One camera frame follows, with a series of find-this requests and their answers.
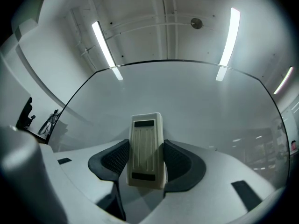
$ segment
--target beige device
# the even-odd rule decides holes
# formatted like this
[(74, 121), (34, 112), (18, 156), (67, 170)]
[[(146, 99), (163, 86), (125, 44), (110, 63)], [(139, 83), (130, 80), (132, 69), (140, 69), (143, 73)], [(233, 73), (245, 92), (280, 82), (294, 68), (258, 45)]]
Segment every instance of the beige device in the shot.
[(160, 113), (133, 115), (130, 126), (130, 155), (127, 183), (130, 186), (163, 189), (163, 124)]

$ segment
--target black chair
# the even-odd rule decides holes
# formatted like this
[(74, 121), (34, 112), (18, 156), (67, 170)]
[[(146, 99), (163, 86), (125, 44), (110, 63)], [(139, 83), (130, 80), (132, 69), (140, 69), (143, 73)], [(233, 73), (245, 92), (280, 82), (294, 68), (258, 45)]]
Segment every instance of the black chair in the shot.
[(25, 104), (24, 109), (22, 110), (19, 120), (17, 122), (16, 127), (19, 129), (29, 127), (31, 125), (31, 122), (33, 119), (35, 119), (35, 115), (32, 115), (31, 118), (29, 118), (29, 114), (32, 111), (32, 98), (30, 97), (27, 103)]

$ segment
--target round ceiling fixture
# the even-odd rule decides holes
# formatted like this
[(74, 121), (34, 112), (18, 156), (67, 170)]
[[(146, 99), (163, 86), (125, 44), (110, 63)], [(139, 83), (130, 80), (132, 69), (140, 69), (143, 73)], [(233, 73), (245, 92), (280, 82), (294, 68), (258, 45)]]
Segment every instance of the round ceiling fixture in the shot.
[(194, 18), (191, 19), (191, 26), (194, 29), (201, 29), (204, 25), (202, 24), (201, 19), (194, 17)]

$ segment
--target glass panel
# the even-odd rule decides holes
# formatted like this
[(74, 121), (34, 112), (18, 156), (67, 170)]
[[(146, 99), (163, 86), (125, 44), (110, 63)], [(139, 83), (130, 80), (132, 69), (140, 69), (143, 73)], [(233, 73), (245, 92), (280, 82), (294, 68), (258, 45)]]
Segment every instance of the glass panel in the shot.
[(278, 110), (255, 78), (219, 66), (158, 61), (94, 74), (62, 112), (49, 145), (68, 151), (128, 139), (131, 116), (159, 112), (164, 139), (231, 155), (276, 188), (288, 175), (288, 147)]

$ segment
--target black rectangular sticker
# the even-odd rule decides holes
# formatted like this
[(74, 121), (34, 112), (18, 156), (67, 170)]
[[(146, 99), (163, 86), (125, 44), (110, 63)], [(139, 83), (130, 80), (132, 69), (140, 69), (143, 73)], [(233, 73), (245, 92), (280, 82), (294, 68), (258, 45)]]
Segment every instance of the black rectangular sticker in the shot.
[(233, 182), (232, 185), (248, 211), (251, 211), (262, 202), (259, 196), (245, 181)]
[(69, 158), (63, 158), (63, 159), (58, 159), (57, 161), (61, 165), (61, 164), (70, 162), (71, 160)]
[(146, 181), (155, 181), (156, 180), (156, 176), (154, 174), (132, 173), (132, 178), (146, 180)]
[(153, 120), (135, 121), (135, 127), (147, 127), (147, 126), (154, 126), (154, 121)]

